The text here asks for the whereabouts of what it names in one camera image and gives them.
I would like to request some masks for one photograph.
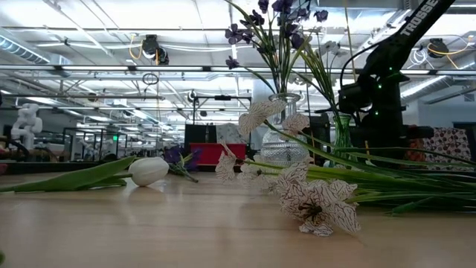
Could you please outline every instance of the table surface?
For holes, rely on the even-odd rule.
[[[48,175],[2,176],[0,185]],[[316,237],[277,198],[168,176],[147,188],[0,194],[7,267],[475,267],[476,217],[358,208],[362,230]]]

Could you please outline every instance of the glass vase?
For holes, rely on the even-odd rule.
[[[335,116],[333,117],[334,119],[334,125],[335,125],[335,140],[333,144],[336,147],[339,148],[351,148],[352,142],[350,140],[350,115],[339,115],[338,116],[341,124],[338,124],[336,121]],[[344,159],[352,159],[352,160],[357,160],[356,157],[350,156],[346,153],[340,153],[340,152],[335,152],[334,150],[332,151],[332,154],[339,156]],[[330,167],[335,167],[335,163],[333,161],[330,162]]]
[[[283,121],[298,112],[296,103],[300,95],[292,93],[280,93],[269,96],[270,101],[285,101],[286,108],[279,114],[273,115],[270,123],[278,130],[283,130]],[[306,137],[298,135],[301,141],[307,142]],[[309,151],[296,141],[285,139],[281,134],[268,130],[263,136],[261,156],[264,162],[270,165],[288,167],[296,162],[303,161],[309,155]]]

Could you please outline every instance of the ceiling-mounted camera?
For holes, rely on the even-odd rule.
[[[158,64],[169,65],[169,55],[165,49],[158,45],[156,34],[146,35],[146,38],[142,41],[142,54],[147,59],[152,60],[156,60],[156,56],[158,55]]]

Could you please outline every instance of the red box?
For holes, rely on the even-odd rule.
[[[246,144],[226,144],[231,152],[239,159],[245,159]],[[198,160],[198,165],[218,165],[222,151],[225,148],[221,144],[210,143],[190,143],[190,150],[201,149],[202,154]]]

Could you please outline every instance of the white tulip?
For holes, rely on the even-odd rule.
[[[160,157],[139,159],[129,167],[132,181],[139,186],[148,186],[163,179],[168,171],[169,164]]]

